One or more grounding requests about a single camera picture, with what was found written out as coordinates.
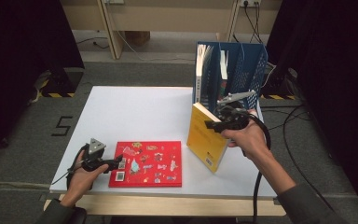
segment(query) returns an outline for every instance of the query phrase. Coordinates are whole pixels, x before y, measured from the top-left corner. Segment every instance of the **white table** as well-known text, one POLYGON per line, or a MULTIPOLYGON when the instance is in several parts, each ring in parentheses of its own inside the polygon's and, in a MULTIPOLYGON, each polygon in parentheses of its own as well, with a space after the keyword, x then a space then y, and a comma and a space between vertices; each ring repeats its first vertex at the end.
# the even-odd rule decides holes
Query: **white table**
MULTIPOLYGON (((215 174, 199 161, 186 146, 191 99, 192 88, 94 87, 54 180, 66 173, 78 150, 91 137, 106 144, 104 159, 113 158, 117 141, 180 140, 181 188, 109 188, 109 173, 100 175, 89 195, 77 205, 95 215, 250 216, 256 167, 242 156, 239 148, 227 150, 215 174)), ((52 185, 50 191, 65 193, 66 178, 52 185)), ((275 196, 263 178, 259 189, 260 216, 285 214, 279 205, 273 204, 275 196)))

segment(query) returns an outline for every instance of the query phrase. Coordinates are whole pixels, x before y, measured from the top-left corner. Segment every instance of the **yellow book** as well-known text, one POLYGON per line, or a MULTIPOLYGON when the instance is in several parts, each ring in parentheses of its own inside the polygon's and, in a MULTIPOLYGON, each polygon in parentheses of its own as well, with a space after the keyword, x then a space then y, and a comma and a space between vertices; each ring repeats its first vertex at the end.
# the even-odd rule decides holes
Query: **yellow book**
POLYGON ((186 144, 215 173, 230 140, 222 137, 213 129, 207 129, 205 120, 220 121, 201 103, 193 104, 186 144))

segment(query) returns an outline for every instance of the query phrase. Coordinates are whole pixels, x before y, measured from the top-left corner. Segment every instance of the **person's left hand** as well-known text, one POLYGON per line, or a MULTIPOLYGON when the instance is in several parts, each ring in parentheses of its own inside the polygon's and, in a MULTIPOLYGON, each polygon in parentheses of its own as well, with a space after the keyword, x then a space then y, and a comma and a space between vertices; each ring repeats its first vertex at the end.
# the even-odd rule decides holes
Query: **person's left hand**
POLYGON ((71 183, 69 184, 69 189, 66 192, 65 196, 61 200, 61 205, 66 207, 73 207, 78 200, 83 197, 83 195, 90 189, 94 180, 103 173, 109 165, 104 164, 98 167, 92 172, 88 172, 81 167, 81 159, 83 158, 84 150, 80 152, 80 155, 77 157, 75 173, 72 176, 71 183))

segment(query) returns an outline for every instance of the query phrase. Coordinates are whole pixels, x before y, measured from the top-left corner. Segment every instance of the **hand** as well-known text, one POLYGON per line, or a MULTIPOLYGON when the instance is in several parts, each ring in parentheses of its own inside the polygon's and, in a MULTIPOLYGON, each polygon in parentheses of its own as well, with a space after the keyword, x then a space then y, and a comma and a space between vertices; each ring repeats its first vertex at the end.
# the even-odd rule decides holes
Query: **hand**
MULTIPOLYGON (((255 110, 249 110, 248 112, 254 114, 255 110)), ((233 140, 228 146, 240 147, 251 161, 257 157, 259 153, 269 153, 264 133, 253 120, 249 120, 248 126, 244 129, 222 131, 222 136, 233 140)))
POLYGON ((94 180, 103 173, 109 165, 104 164, 98 167, 92 172, 88 172, 81 167, 81 159, 83 158, 84 150, 80 152, 80 155, 77 157, 75 173, 72 177, 71 183, 69 184, 69 189, 66 192, 65 196, 61 200, 61 204, 66 207, 72 207, 76 204, 78 200, 83 197, 83 195, 90 189, 94 180))

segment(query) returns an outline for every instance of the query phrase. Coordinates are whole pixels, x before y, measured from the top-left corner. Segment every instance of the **white tabletop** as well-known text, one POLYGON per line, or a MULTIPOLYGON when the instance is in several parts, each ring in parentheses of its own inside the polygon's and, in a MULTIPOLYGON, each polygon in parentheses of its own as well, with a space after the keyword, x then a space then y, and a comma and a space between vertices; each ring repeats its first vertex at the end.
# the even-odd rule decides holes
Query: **white tabletop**
MULTIPOLYGON (((186 145, 192 106, 192 88, 93 87, 53 181, 64 175, 76 153, 91 138, 106 144, 104 159, 112 159, 118 141, 182 142, 181 188, 109 188, 109 174, 100 175, 89 194, 249 198, 253 196, 258 170, 229 148, 213 174, 186 145)), ((66 192, 66 178, 50 186, 53 193, 66 192)), ((262 178, 259 196, 275 197, 262 178)))

